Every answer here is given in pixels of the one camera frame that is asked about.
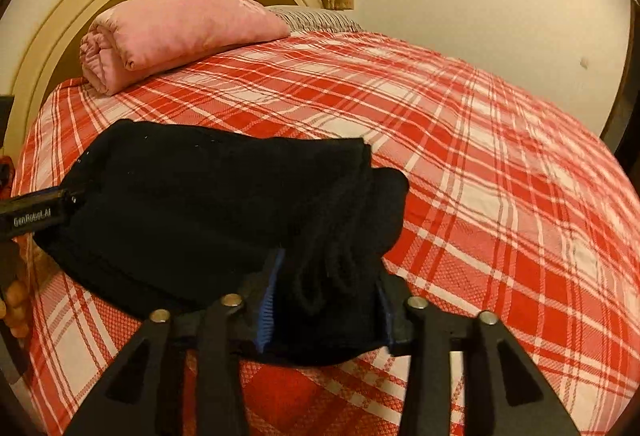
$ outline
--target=red plaid bedsheet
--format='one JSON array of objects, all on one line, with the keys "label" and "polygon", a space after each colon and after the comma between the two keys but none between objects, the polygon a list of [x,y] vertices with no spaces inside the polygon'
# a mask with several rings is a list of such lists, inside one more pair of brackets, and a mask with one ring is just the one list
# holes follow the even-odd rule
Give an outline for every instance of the red plaid bedsheet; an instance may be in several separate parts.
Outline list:
[{"label": "red plaid bedsheet", "polygon": [[[605,146],[555,106],[367,33],[241,48],[112,97],[82,82],[63,83],[42,108],[14,194],[59,183],[120,118],[258,137],[362,136],[376,165],[410,180],[385,263],[415,294],[467,315],[496,311],[584,435],[604,434],[638,387],[638,197]],[[137,322],[62,274],[37,293],[33,315],[31,393],[59,435]],[[460,434],[462,368],[452,359]],[[252,434],[394,435],[407,370],[407,358],[383,350],[325,369],[246,363]]]}]

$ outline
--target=folded black garment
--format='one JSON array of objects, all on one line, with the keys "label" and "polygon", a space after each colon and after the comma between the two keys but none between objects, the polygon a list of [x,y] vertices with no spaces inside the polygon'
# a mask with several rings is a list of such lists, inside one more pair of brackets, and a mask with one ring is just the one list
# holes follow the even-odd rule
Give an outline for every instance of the folded black garment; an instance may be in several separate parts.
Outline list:
[{"label": "folded black garment", "polygon": [[207,307],[283,248],[277,342],[359,348],[374,336],[376,276],[408,190],[401,172],[370,161],[360,138],[120,120],[62,181],[84,189],[79,208],[35,239],[73,279],[140,319]]}]

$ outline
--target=pink pillow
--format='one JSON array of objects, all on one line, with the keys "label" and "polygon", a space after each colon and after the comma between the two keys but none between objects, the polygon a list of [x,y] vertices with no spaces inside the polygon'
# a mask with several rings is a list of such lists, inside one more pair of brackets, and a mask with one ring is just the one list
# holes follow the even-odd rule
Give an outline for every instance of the pink pillow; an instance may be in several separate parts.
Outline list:
[{"label": "pink pillow", "polygon": [[281,18],[252,0],[130,0],[95,18],[80,62],[98,91],[115,94],[162,70],[289,34]]}]

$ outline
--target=plaid bedspread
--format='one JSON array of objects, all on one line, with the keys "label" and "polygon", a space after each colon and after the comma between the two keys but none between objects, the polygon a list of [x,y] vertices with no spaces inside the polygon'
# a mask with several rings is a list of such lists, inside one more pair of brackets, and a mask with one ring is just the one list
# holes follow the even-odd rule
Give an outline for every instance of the plaid bedspread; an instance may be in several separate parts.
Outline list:
[{"label": "plaid bedspread", "polygon": [[[57,184],[120,118],[258,137],[362,136],[375,165],[410,180],[385,263],[415,294],[467,315],[495,311],[584,435],[604,434],[638,387],[640,203],[605,146],[555,106],[367,33],[241,48],[112,97],[82,82],[63,83],[42,108],[14,194]],[[31,393],[59,435],[137,322],[62,274],[36,295],[33,315]],[[452,360],[451,431],[460,434],[462,368]],[[407,358],[384,350],[324,369],[247,362],[253,434],[393,435],[407,371]]]}]

